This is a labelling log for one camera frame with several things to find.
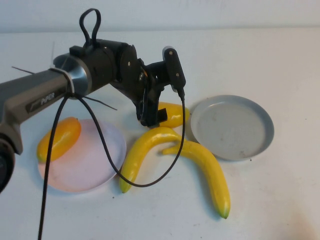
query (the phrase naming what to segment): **round plate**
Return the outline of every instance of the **round plate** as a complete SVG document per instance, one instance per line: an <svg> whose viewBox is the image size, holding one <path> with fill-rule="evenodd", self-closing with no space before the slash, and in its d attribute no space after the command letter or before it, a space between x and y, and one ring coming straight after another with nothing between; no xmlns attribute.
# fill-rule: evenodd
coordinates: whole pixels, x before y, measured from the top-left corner
<svg viewBox="0 0 320 240"><path fill-rule="evenodd" d="M275 134L261 106L234 95L214 96L197 105L191 130L201 145L224 160L244 160L262 153Z"/></svg>
<svg viewBox="0 0 320 240"><path fill-rule="evenodd" d="M92 119L79 120L81 133L77 142L60 158L50 163L48 184L63 192L80 193L94 189L115 176ZM126 157L126 141L112 124L99 122L109 153L120 169ZM44 163L38 164L42 178Z"/></svg>

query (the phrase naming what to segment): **zip tie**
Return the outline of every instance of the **zip tie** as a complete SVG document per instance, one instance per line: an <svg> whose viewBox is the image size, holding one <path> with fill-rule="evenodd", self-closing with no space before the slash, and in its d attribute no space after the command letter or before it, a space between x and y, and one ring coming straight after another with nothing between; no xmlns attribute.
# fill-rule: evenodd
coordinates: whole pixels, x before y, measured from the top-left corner
<svg viewBox="0 0 320 240"><path fill-rule="evenodd" d="M72 81L71 75L67 71L62 70L60 68L56 68L54 66L51 66L50 70L58 72L58 73L62 73L66 77L66 79L69 81L72 94L75 94L74 82Z"/></svg>

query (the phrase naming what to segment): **plastic banana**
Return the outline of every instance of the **plastic banana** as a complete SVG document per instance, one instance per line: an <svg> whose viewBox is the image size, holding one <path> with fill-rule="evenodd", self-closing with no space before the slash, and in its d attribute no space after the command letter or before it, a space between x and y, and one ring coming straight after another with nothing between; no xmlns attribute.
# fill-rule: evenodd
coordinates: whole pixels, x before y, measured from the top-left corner
<svg viewBox="0 0 320 240"><path fill-rule="evenodd" d="M166 148L162 151L163 154L177 154L179 145ZM208 182L211 198L215 209L219 215L226 219L230 212L230 194L224 173L215 158L215 156L204 146L186 141L183 144L181 155L192 159L203 171Z"/></svg>
<svg viewBox="0 0 320 240"><path fill-rule="evenodd" d="M168 119L166 121L160 122L160 127L176 128L183 123L183 111L182 105L169 103L169 102L159 102L158 109L166 109L166 114ZM190 116L190 111L185 108L185 121L187 122Z"/></svg>
<svg viewBox="0 0 320 240"><path fill-rule="evenodd" d="M134 182L149 150L156 145L172 141L181 141L181 136L169 127L157 127L147 131L133 144L128 152L121 169L122 175ZM120 178L119 184L123 193L131 188L131 185L122 178Z"/></svg>

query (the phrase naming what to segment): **black wire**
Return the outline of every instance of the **black wire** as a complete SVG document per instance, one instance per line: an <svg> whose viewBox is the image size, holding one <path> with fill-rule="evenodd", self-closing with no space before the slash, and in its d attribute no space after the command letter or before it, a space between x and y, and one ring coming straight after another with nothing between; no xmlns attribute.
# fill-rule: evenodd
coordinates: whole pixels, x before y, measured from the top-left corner
<svg viewBox="0 0 320 240"><path fill-rule="evenodd" d="M108 104L105 104L103 101L99 101L99 100L97 100L97 99L94 99L94 98L91 98L91 97L88 97L88 96L83 96L83 98L84 99L88 99L88 100L91 100L91 101L94 101L94 102L97 102L97 103L100 103L100 104L102 104L102 105L105 105L106 107L108 107L108 108L111 108L111 109L113 109L113 110L118 110L118 109L116 109L116 108L114 108L114 107L112 107L112 106L109 106Z"/></svg>
<svg viewBox="0 0 320 240"><path fill-rule="evenodd" d="M46 156L46 162L45 162L45 171L44 171L44 183L43 183L43 193L42 193L42 204L41 204L41 215L40 215L40 223L39 223L39 232L38 232L38 240L42 239L42 232L43 232L43 226L44 226L44 219L45 219L45 208L46 208L46 199L47 199L47 189L48 189L48 177L49 177L49 167L50 167L50 161L51 161L51 152L52 152L52 146L54 143L54 137L55 137L55 133L56 133L56 129L57 129L57 125L58 125L58 121L59 121L59 117L61 115L61 112L65 106L66 101L68 100L68 98L70 97L75 97L77 98L84 106L85 108L89 111L94 124L96 126L96 129L99 133L99 136L101 138L101 142L103 144L106 156L113 168L113 170L116 172L116 174L118 174L125 182L127 182L128 184L135 186L135 187L139 187L139 188L145 188L145 187L149 187L152 186L156 183L158 183L159 181L161 181L170 171L171 169L174 167L174 165L176 164L180 153L182 151L183 145L184 145L184 140L185 140L185 132L186 132L186 106L185 106L185 100L183 97L181 97L181 102L182 102L182 136L181 136L181 143L180 143L180 148L179 151L177 153L177 155L175 156L175 159L173 160L171 166L167 169L167 171L165 171L165 173L160 176L158 179L156 179L153 182L150 182L148 184L136 184L134 182L131 182L130 180L126 179L121 172L117 169L117 167L115 166L114 162L111 159L104 135L102 133L102 130L100 128L100 125L98 123L98 120L94 114L94 112L92 111L92 109L89 107L89 105L86 103L85 100L83 100L82 96L79 94L71 94L68 93L64 99L62 100L58 111L56 112L55 115L55 119L53 122L53 126L52 126L52 130L51 130L51 134L50 134L50 140L49 140L49 145L48 145L48 153Z"/></svg>
<svg viewBox="0 0 320 240"><path fill-rule="evenodd" d="M68 96L66 96L59 108L56 112L53 126L50 134L50 140L48 145L48 153L46 155L46 162L45 162L45 171L44 171L44 179L43 179L43 192L42 192L42 204L41 204L41 215L40 215L40 223L39 223L39 232L38 232L38 240L41 240L42 238L42 231L44 227L44 220L45 220L45 209L46 209L46 199L47 199L47 189L48 189L48 177L49 177L49 167L50 167L50 161L51 161L51 152L52 152L52 146L54 144L54 137L58 125L58 121L62 112L62 109L64 108L66 101L68 100Z"/></svg>
<svg viewBox="0 0 320 240"><path fill-rule="evenodd" d="M105 138L104 138L104 135L102 133L102 130L99 126L99 123L98 123L98 120L94 114L94 112L92 111L92 109L89 107L89 105L86 103L86 101L84 101L81 96L75 94L74 95L75 98L77 98L84 106L85 108L89 111L93 121L94 121L94 124L96 126L96 129L98 130L98 133L99 133L99 136L100 136L100 139L101 139L101 142L103 144L103 147L104 147L104 150L105 150L105 153L106 153L106 156L108 157L108 160L113 168L113 170L116 172L116 174L119 175L120 178L122 178L125 182L127 182L128 184L132 185L132 186L135 186L135 187L138 187L138 188L145 188L145 187L150 187L156 183L158 183L161 179L163 179L169 172L170 170L174 167L174 165L176 164L179 156L180 156L180 153L182 151L182 148L183 148L183 145L184 145L184 140L185 140L185 132L186 132L186 107L185 107L185 101L184 100L181 100L182 101L182 138L181 138L181 143L180 143L180 148L179 148L179 151L177 153L177 155L175 156L175 159L173 160L171 166L168 168L168 170L162 175L160 176L158 179L156 179L155 181L151 182L151 183L148 183L148 184L136 184L128 179L126 179L122 174L121 172L117 169L117 167L115 166L114 162L112 161L111 159L111 156L110 156L110 153L109 153L109 150L108 150L108 147L107 147L107 144L106 144L106 141L105 141Z"/></svg>
<svg viewBox="0 0 320 240"><path fill-rule="evenodd" d="M22 72L25 72L25 73L28 73L28 74L35 74L34 72L32 71L28 71L28 70L24 70L24 69L21 69L21 68L18 68L16 66L11 66L13 69L17 69L19 71L22 71Z"/></svg>
<svg viewBox="0 0 320 240"><path fill-rule="evenodd" d="M98 9L95 9L95 8L90 8L87 11L85 11L84 13L82 13L82 15L80 16L80 19L79 19L80 28L81 28L81 30L82 30L82 32L84 34L84 37L85 37L85 46L86 47L89 47L89 45L90 45L90 36L89 36L88 31L85 28L84 21L85 21L85 17L89 13L91 13L92 11L95 11L95 13L96 13L96 22L95 22L91 37L92 37L92 43L96 47L97 44L98 44L97 43L97 33L98 33L98 30L99 30L99 27L100 27L100 24L101 24L101 13L100 13L100 11Z"/></svg>

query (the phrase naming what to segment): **white wall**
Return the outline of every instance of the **white wall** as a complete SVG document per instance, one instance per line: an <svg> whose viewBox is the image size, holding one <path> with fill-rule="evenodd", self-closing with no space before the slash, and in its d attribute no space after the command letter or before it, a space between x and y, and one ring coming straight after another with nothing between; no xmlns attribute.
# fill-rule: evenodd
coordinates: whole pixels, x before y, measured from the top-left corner
<svg viewBox="0 0 320 240"><path fill-rule="evenodd" d="M79 31L92 7L102 30L320 26L319 0L0 0L0 33Z"/></svg>

